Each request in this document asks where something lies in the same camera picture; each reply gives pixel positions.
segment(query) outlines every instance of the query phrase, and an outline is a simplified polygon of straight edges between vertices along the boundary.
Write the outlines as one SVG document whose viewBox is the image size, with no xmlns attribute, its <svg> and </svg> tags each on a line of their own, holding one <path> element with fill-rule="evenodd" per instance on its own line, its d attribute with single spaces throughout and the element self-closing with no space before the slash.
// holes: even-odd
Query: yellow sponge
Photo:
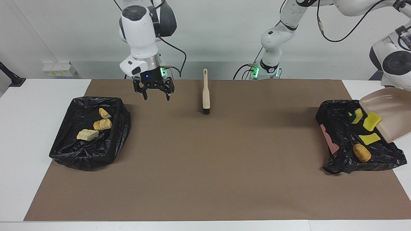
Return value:
<svg viewBox="0 0 411 231">
<path fill-rule="evenodd" d="M 358 122 L 361 120 L 361 118 L 364 116 L 363 111 L 361 110 L 361 108 L 358 108 L 355 112 L 355 119 L 353 119 L 353 121 L 351 122 L 352 124 L 358 124 Z"/>
<path fill-rule="evenodd" d="M 363 127 L 369 131 L 374 131 L 375 126 L 381 121 L 381 117 L 374 112 L 368 113 L 368 117 L 365 118 Z"/>
<path fill-rule="evenodd" d="M 365 145 L 369 145 L 369 144 L 372 144 L 374 142 L 381 140 L 381 138 L 376 133 L 373 133 L 371 135 L 366 135 L 366 136 L 359 135 L 359 137 L 364 142 Z"/>
</svg>

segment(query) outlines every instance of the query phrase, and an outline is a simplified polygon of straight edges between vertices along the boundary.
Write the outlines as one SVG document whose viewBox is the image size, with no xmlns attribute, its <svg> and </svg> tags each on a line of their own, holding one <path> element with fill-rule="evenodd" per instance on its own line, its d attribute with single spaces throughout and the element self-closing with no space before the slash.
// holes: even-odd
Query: black stand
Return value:
<svg viewBox="0 0 411 231">
<path fill-rule="evenodd" d="M 384 74 L 383 71 L 378 70 L 371 76 L 371 78 L 369 80 L 381 81 L 381 79 L 383 78 L 383 74 Z"/>
<path fill-rule="evenodd" d="M 20 87 L 26 80 L 25 78 L 20 78 L 18 75 L 11 72 L 9 69 L 7 69 L 6 66 L 4 66 L 2 62 L 0 62 L 0 70 L 2 70 L 4 74 L 6 74 L 12 80 L 12 83 L 9 85 L 9 87 Z"/>
</svg>

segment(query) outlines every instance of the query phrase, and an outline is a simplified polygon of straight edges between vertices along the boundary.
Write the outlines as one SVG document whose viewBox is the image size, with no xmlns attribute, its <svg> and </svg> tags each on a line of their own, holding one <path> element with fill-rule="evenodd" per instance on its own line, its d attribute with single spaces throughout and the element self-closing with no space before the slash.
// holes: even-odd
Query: table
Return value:
<svg viewBox="0 0 411 231">
<path fill-rule="evenodd" d="M 378 81 L 343 81 L 353 99 L 381 89 Z M 48 153 L 72 98 L 84 95 L 90 80 L 28 79 L 0 98 L 0 230 L 404 230 L 401 221 L 223 221 L 223 222 L 22 222 L 51 159 Z M 411 159 L 411 136 L 396 141 Z M 411 198 L 411 166 L 394 169 Z"/>
</svg>

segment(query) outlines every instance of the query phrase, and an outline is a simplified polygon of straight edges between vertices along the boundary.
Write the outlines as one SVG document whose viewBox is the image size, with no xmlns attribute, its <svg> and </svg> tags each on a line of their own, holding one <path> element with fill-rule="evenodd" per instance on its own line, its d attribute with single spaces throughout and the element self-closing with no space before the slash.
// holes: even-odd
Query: brown paper mat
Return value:
<svg viewBox="0 0 411 231">
<path fill-rule="evenodd" d="M 132 130 L 118 158 L 84 172 L 52 162 L 26 221 L 411 219 L 393 171 L 327 175 L 315 114 L 349 99 L 341 81 L 175 81 L 167 102 L 132 82 L 93 80 L 88 96 L 121 97 Z"/>
</svg>

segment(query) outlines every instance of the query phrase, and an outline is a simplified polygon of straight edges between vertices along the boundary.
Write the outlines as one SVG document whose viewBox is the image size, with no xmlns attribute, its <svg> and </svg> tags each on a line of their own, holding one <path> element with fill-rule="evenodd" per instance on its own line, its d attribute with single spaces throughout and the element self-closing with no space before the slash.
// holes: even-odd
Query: tray lined with trash bag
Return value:
<svg viewBox="0 0 411 231">
<path fill-rule="evenodd" d="M 79 131 L 93 129 L 93 123 L 102 119 L 99 108 L 112 116 L 112 128 L 100 131 L 91 141 L 76 139 Z M 103 167 L 118 156 L 130 128 L 130 113 L 120 98 L 75 98 L 67 109 L 49 156 L 73 169 L 90 171 Z"/>
<path fill-rule="evenodd" d="M 357 124 L 348 120 L 348 112 L 361 108 L 364 116 Z M 318 109 L 316 120 L 328 139 L 330 159 L 323 169 L 331 174 L 353 171 L 382 171 L 407 164 L 404 152 L 392 143 L 387 143 L 377 128 L 369 132 L 363 127 L 367 113 L 358 100 L 328 100 Z M 365 145 L 359 135 L 376 133 L 381 140 Z M 355 144 L 364 145 L 371 159 L 361 162 L 353 152 Z"/>
</svg>

